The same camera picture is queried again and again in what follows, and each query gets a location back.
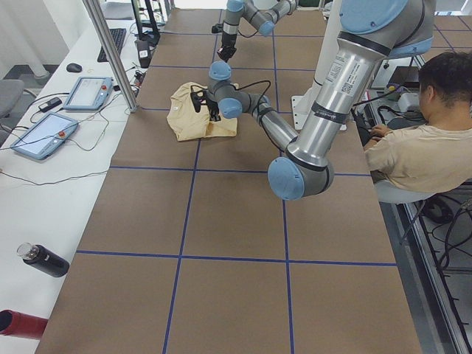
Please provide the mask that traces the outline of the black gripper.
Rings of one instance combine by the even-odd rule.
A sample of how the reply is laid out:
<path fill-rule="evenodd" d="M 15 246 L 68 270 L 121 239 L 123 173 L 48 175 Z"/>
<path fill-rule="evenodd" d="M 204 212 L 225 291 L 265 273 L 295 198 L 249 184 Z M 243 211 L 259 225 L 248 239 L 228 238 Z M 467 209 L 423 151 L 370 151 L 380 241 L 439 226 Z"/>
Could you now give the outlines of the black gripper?
<path fill-rule="evenodd" d="M 209 111 L 209 120 L 211 122 L 218 121 L 218 103 L 214 101 L 208 94 L 205 94 L 205 105 Z"/>
<path fill-rule="evenodd" d="M 218 57 L 221 60 L 228 61 L 234 56 L 237 51 L 235 48 L 236 40 L 236 34 L 229 34 L 227 32 L 222 34 L 221 48 L 217 51 Z"/>

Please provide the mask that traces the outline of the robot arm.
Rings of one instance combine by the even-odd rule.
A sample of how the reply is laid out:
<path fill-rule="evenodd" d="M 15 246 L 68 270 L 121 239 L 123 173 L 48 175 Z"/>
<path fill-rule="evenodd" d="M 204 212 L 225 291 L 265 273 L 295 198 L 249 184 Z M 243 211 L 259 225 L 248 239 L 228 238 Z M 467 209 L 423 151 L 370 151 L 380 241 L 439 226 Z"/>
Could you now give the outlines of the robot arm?
<path fill-rule="evenodd" d="M 364 94 L 375 68 L 386 59 L 407 58 L 427 52 L 432 44 L 434 1 L 342 1 L 330 11 L 339 21 L 339 49 L 309 109 L 300 132 L 296 132 L 263 94 L 236 88 L 231 81 L 229 59 L 241 20 L 260 34 L 269 35 L 276 23 L 295 11 L 295 1 L 279 1 L 271 9 L 258 10 L 252 1 L 228 1 L 222 24 L 218 60 L 209 68 L 209 85 L 194 105 L 206 105 L 212 119 L 232 119 L 251 114 L 270 140 L 282 151 L 268 168 L 275 195 L 297 200 L 317 195 L 333 182 L 327 152 L 351 108 Z"/>
<path fill-rule="evenodd" d="M 296 0 L 283 0 L 267 10 L 260 10 L 253 1 L 228 0 L 223 22 L 212 27 L 212 33 L 222 34 L 221 47 L 217 50 L 218 57 L 227 62 L 236 53 L 235 45 L 242 18 L 255 28 L 257 33 L 266 37 L 273 32 L 281 18 L 291 15 L 297 9 L 298 4 Z"/>

